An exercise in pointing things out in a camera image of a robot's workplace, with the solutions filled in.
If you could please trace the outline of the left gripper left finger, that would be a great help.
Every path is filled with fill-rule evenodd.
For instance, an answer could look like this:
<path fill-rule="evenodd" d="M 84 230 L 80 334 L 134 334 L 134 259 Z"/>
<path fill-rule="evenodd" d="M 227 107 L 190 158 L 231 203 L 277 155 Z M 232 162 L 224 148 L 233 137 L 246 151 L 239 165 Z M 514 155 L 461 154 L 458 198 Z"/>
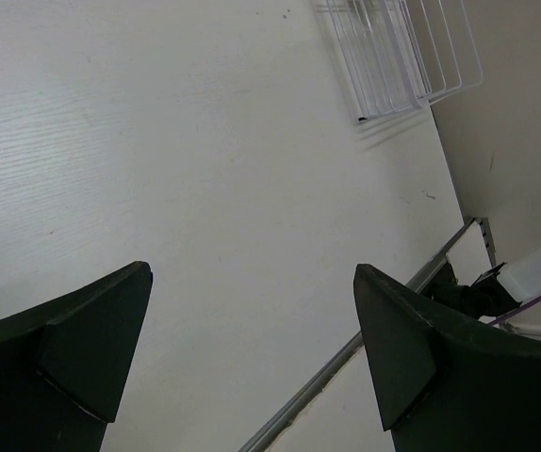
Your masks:
<path fill-rule="evenodd" d="M 0 451 L 100 450 L 152 286 L 137 261 L 0 319 Z"/>

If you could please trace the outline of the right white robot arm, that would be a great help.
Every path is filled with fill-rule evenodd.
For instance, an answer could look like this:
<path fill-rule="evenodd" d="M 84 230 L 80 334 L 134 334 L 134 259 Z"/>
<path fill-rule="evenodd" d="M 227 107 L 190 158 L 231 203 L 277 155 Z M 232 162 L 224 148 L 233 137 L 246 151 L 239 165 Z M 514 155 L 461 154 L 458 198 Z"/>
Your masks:
<path fill-rule="evenodd" d="M 541 302 L 541 248 L 512 264 L 501 263 L 482 274 L 474 285 L 488 283 L 501 307 L 489 325 L 499 325 Z"/>

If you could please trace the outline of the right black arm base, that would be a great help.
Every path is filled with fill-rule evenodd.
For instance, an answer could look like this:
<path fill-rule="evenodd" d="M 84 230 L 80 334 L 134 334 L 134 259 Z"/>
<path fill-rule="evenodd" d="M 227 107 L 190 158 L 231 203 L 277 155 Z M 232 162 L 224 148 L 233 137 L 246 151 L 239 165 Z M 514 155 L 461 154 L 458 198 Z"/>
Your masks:
<path fill-rule="evenodd" d="M 447 262 L 430 279 L 421 295 L 474 319 L 508 314 L 521 303 L 498 280 L 504 266 L 501 263 L 490 268 L 472 284 L 465 285 L 458 282 L 452 265 Z"/>

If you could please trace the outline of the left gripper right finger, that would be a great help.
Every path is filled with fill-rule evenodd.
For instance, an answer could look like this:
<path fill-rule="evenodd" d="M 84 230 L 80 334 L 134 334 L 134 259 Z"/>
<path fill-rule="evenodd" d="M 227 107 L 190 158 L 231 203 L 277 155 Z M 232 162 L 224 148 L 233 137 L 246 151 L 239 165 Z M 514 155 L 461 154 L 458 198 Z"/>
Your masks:
<path fill-rule="evenodd" d="M 353 293 L 383 429 L 399 451 L 541 451 L 541 341 L 360 264 Z"/>

